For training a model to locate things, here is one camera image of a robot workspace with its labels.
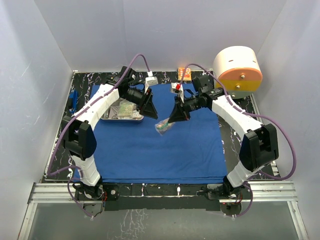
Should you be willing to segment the white packet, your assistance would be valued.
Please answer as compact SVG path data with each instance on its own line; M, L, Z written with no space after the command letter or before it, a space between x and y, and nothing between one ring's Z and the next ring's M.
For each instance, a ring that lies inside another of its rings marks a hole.
M134 119L134 120L140 120L142 119L144 116L141 115L138 111L134 111L132 114L131 114L131 118Z

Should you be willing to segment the beige gauze ball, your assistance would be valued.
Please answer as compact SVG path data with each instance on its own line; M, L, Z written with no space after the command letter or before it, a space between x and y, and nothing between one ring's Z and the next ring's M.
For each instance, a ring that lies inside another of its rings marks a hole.
M166 118L164 120L161 120L160 122L156 123L154 125L155 130L163 136L168 130L170 130L175 122L169 122L169 118Z

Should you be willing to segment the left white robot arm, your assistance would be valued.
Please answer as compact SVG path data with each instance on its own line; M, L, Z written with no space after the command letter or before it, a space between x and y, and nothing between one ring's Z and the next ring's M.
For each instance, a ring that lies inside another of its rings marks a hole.
M97 141L94 129L107 109L118 99L127 100L137 106L140 115L152 119L158 118L157 110L153 104L153 93L150 88L158 84L158 79L152 71L147 72L144 88L137 89L136 71L123 66L116 76L108 75L99 85L97 92L72 117L62 119L64 129L61 133L62 145L69 151L75 166L78 169L79 180L86 187L86 194L93 200L103 195L101 182L94 152Z

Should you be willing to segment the green suture packet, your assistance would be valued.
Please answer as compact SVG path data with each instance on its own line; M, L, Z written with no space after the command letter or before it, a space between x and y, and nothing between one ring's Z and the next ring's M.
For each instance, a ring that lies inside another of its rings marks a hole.
M121 101L117 116L119 118L131 117L135 109L135 104L129 101Z

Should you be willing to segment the pink cylindrical tissue phantom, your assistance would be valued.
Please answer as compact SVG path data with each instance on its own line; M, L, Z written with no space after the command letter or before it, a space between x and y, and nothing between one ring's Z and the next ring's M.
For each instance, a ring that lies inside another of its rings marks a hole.
M213 61L212 69L218 79L214 86L220 88L223 84L232 99L248 97L263 80L256 54L247 46L230 46L221 50Z

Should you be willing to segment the metal instrument tray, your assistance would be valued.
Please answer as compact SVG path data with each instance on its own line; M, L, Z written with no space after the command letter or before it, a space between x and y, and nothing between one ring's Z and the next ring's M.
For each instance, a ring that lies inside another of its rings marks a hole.
M129 102L126 99L119 98L117 101L115 101L102 115L100 118L103 121L106 122L115 122L115 123L140 123L143 121L144 117L142 119L132 119L131 117L118 117L118 111L119 111L119 105L121 101ZM135 104L134 111L138 111L137 105Z

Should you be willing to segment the blue surgical drape cloth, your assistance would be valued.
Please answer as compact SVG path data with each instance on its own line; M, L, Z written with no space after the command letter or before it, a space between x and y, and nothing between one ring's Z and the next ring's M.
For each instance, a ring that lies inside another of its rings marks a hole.
M94 128L96 168L104 182L149 184L221 183L227 174L218 117L207 108L164 134L157 121L99 120Z

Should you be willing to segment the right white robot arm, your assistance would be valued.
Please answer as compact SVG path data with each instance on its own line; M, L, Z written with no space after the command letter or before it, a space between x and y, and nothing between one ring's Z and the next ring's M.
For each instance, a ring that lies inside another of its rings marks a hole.
M207 108L219 115L239 135L241 147L239 162L215 190L230 199L240 194L244 182L279 157L277 130L271 124L264 125L247 115L247 112L225 94L223 88L215 88L207 76L196 77L192 85L195 94L184 97L182 84L174 82L170 91L176 94L174 108L168 123L188 121L192 111Z

